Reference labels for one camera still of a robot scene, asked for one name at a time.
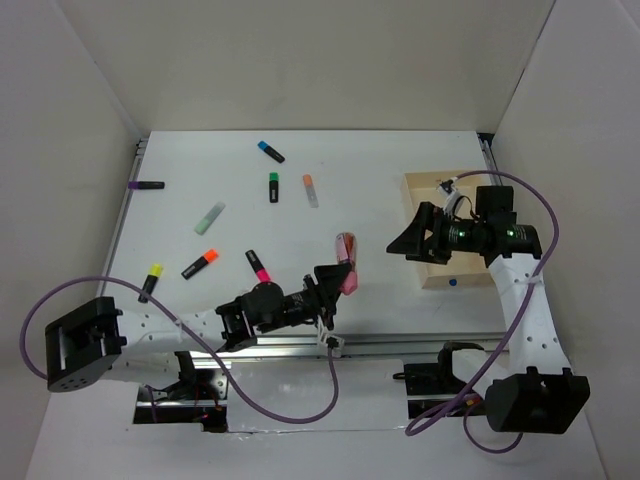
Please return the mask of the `blue cap black highlighter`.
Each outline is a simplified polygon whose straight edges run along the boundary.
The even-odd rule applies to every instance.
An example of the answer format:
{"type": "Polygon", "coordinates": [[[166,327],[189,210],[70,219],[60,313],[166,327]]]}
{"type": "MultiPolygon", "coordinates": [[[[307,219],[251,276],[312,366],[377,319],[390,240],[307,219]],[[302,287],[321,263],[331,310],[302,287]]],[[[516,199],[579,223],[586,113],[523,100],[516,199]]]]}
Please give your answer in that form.
{"type": "Polygon", "coordinates": [[[266,155],[268,155],[276,162],[283,163],[285,161],[285,157],[267,142],[260,141],[257,146],[261,151],[263,151],[266,155]]]}

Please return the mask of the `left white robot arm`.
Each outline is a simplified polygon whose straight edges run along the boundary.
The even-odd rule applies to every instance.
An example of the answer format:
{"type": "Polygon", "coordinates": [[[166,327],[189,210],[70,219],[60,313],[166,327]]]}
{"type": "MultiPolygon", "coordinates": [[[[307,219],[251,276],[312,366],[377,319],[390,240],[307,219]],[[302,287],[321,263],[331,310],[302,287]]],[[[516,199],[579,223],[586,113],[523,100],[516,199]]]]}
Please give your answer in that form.
{"type": "Polygon", "coordinates": [[[321,265],[303,279],[301,291],[285,294],[273,282],[261,282],[248,293],[213,310],[174,315],[123,311],[109,296],[92,299],[50,323],[45,329],[47,387],[53,393],[86,388],[106,373],[143,383],[163,372],[161,385],[176,399],[196,390],[196,372],[182,364],[132,367],[130,361],[175,352],[236,353],[257,345],[264,334],[311,325],[320,352],[340,356],[342,338],[334,335],[336,304],[351,272],[348,263],[321,265]]]}

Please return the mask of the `pastel green highlighter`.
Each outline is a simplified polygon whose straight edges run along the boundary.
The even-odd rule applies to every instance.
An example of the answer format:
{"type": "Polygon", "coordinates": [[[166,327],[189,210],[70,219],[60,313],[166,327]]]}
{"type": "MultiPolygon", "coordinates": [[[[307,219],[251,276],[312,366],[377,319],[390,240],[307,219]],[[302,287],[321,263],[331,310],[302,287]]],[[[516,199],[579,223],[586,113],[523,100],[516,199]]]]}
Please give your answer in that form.
{"type": "Polygon", "coordinates": [[[226,204],[224,202],[217,202],[196,224],[194,232],[198,235],[204,235],[206,231],[211,227],[215,220],[219,217],[222,211],[225,209],[226,204]]]}

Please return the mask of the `purple cap black highlighter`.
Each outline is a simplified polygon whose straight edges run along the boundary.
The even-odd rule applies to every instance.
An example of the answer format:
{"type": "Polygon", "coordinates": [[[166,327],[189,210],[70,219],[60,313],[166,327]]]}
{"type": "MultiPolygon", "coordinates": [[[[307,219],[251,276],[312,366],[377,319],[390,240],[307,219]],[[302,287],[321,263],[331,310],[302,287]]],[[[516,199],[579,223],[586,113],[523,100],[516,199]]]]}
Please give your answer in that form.
{"type": "Polygon", "coordinates": [[[127,186],[130,190],[162,190],[165,183],[162,181],[130,181],[127,186]]]}

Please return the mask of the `yellow cap black highlighter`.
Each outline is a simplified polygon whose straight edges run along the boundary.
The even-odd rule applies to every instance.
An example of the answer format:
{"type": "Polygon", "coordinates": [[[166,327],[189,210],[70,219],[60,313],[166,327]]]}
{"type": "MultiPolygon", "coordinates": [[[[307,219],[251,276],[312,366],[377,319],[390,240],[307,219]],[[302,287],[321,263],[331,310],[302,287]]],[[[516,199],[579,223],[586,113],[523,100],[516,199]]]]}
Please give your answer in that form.
{"type": "Polygon", "coordinates": [[[142,286],[142,293],[138,296],[138,302],[146,304],[149,302],[157,283],[164,271],[164,267],[161,264],[153,264],[144,280],[142,286]]]}

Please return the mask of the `pink cap black highlighter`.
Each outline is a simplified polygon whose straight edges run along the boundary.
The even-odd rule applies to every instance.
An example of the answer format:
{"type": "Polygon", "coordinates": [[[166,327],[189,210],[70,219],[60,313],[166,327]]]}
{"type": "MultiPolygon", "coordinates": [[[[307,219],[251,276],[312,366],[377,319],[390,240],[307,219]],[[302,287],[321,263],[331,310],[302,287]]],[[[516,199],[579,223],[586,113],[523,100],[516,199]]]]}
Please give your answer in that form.
{"type": "Polygon", "coordinates": [[[271,282],[271,277],[264,267],[263,263],[259,259],[258,255],[254,250],[247,250],[245,252],[245,257],[247,258],[253,272],[255,273],[257,279],[261,283],[271,282]]]}

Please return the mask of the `green cap black highlighter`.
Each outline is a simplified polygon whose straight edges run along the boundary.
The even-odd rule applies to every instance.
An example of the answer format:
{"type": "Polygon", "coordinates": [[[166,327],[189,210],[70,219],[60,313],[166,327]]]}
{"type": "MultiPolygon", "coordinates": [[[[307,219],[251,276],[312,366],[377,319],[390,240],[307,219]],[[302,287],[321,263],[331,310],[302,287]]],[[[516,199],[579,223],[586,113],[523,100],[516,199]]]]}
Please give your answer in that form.
{"type": "Polygon", "coordinates": [[[277,172],[269,173],[268,188],[269,202],[277,203],[279,201],[279,174],[277,172]]]}

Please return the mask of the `orange cap black highlighter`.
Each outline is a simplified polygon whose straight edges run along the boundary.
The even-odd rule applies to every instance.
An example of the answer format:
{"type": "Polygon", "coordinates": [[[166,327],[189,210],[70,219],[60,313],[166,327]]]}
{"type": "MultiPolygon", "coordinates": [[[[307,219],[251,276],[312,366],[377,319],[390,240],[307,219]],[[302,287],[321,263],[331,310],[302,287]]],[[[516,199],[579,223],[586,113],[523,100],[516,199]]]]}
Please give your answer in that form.
{"type": "Polygon", "coordinates": [[[208,250],[181,272],[182,278],[185,280],[189,280],[199,271],[214,262],[218,258],[218,256],[219,254],[216,250],[208,250]]]}

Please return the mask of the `white front cover plate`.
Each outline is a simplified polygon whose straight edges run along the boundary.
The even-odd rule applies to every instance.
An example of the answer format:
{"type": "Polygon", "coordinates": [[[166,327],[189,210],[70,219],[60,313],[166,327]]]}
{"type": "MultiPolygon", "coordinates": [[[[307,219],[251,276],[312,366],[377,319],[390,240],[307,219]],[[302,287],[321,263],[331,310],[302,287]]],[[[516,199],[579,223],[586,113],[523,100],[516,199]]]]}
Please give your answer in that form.
{"type": "MultiPolygon", "coordinates": [[[[230,390],[227,425],[232,433],[296,431],[378,431],[408,424],[405,385],[393,378],[403,364],[394,359],[336,360],[339,398],[323,419],[290,425],[270,419],[230,390]]],[[[333,385],[325,360],[235,363],[231,373],[242,390],[262,407],[288,417],[307,418],[326,408],[333,385]]]]}

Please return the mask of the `pastel orange cap highlighter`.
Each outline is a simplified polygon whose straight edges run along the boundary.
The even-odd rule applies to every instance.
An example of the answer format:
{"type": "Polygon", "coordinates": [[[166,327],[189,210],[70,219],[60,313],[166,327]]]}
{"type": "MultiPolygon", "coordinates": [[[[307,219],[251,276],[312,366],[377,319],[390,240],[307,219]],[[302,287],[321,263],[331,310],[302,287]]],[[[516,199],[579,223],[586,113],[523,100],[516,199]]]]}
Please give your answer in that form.
{"type": "Polygon", "coordinates": [[[309,174],[305,174],[303,177],[303,185],[305,187],[305,191],[306,191],[306,195],[307,195],[307,199],[309,202],[309,205],[312,208],[318,208],[319,207],[319,202],[318,202],[318,198],[317,198],[317,194],[315,191],[315,187],[313,184],[313,180],[312,177],[309,174]]]}

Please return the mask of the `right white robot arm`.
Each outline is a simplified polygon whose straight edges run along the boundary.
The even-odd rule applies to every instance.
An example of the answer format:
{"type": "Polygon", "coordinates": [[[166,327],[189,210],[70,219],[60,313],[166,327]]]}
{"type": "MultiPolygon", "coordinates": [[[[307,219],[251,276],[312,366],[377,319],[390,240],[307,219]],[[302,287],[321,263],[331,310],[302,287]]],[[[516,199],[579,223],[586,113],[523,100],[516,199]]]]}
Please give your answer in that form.
{"type": "Polygon", "coordinates": [[[557,338],[546,296],[537,231],[518,223],[510,187],[476,190],[473,217],[448,207],[419,204],[407,227],[387,248],[409,261],[445,265],[457,252],[485,262],[497,288],[505,324],[509,365],[501,367],[475,344],[446,343],[436,379],[448,392],[465,385],[485,405],[492,430],[563,434],[590,396],[586,377],[573,373],[557,338]]]}

